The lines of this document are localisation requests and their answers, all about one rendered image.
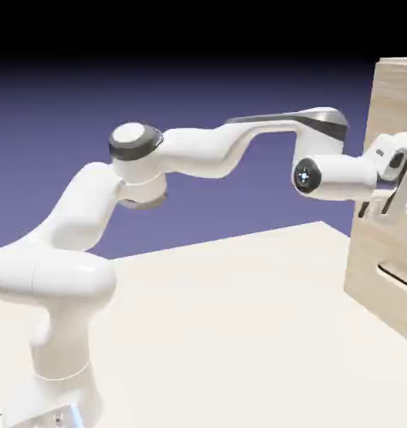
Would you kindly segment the light wood cabinet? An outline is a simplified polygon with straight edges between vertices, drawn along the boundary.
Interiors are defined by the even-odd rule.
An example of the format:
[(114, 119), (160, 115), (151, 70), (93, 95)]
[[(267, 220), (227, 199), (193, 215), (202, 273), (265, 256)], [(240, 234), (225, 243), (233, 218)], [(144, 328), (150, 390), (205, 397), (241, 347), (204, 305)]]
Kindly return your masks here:
[(407, 130), (407, 58), (380, 59), (375, 65), (364, 145), (381, 133)]

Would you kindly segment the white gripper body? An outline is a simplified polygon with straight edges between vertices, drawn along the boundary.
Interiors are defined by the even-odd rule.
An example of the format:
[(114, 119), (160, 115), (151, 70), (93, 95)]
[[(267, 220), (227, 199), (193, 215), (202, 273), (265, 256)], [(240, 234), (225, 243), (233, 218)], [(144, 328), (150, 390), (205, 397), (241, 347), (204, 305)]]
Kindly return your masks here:
[(384, 183), (370, 199), (368, 219), (377, 223), (396, 223), (407, 211), (407, 145), (400, 147), (379, 173)]

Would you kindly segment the light wood drawer front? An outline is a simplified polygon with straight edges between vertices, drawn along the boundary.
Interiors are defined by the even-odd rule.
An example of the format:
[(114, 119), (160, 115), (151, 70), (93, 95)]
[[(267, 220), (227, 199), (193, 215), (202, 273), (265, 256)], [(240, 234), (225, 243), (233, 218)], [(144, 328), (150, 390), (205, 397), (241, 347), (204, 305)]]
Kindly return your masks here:
[(368, 219), (369, 204), (356, 208), (352, 240), (380, 252), (407, 252), (407, 211), (396, 223), (377, 223)]
[(383, 261), (407, 266), (407, 252), (380, 252), (351, 238), (344, 291), (407, 339), (407, 286), (380, 272)]

